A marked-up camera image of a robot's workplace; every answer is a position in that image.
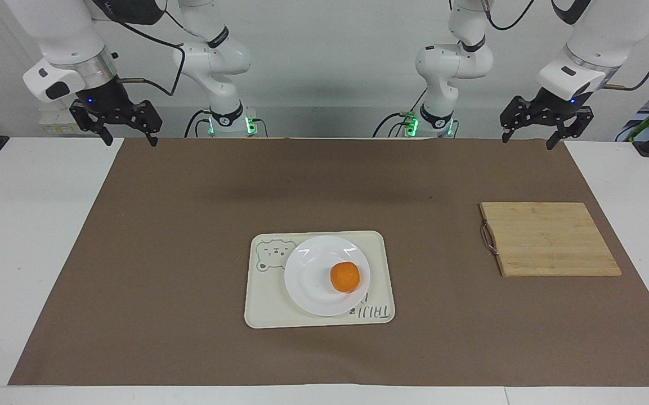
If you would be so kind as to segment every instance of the wooden cutting board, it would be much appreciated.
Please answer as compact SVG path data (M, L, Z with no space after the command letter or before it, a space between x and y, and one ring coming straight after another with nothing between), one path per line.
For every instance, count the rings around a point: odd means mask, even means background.
M580 202L482 202L504 277L622 275Z

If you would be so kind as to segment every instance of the white plate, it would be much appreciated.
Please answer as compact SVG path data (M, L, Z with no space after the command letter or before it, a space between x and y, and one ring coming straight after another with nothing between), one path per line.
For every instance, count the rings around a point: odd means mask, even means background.
M339 292L330 279L332 266L352 262L360 269L360 284L353 292ZM297 246L284 269L287 292L305 311L335 316L357 306L367 294L370 267L360 248L338 236L316 236Z

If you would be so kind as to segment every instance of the white table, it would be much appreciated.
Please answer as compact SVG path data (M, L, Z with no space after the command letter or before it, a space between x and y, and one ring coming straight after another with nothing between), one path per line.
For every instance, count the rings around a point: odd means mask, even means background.
M121 144L13 138L0 152L0 403L649 403L649 388L5 387ZM566 146L649 289L649 159L624 144Z

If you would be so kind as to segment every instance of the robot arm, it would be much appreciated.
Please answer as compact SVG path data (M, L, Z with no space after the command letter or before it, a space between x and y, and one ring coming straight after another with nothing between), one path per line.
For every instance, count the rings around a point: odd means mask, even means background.
M151 102L133 103L93 29L82 0L6 0L24 30L38 43L43 59L24 75L39 100L51 102L76 94L70 112L83 131L97 133L106 144L113 137L105 124L124 124L142 131L156 145L162 119Z
M228 75L249 71L252 58L242 43L232 38L224 25L215 0L178 0L185 29L203 42L183 44L183 74L191 77L205 91L212 113L210 131L227 136L252 133L250 118L254 111L239 99L236 85ZM182 54L174 52L177 66Z
M594 115L584 106L627 60L636 44L649 33L649 1L574 0L563 10L552 0L556 14L574 26L562 51L539 72L541 85L531 101L515 97L500 115L502 141L529 125L556 126L547 148L561 139L578 137ZM565 122L574 118L571 125Z
M480 0L456 0L449 26L459 43L427 46L417 55L417 72L427 82L427 96L417 111L417 132L442 136L459 97L450 80L477 79L492 68L494 56L484 36L488 25Z

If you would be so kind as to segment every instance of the orange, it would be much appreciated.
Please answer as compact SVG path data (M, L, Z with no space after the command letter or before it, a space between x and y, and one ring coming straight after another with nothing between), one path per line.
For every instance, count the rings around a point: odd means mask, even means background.
M338 263L332 267L329 278L332 280L334 289L342 293L350 293L360 284L360 270L357 264L352 262Z

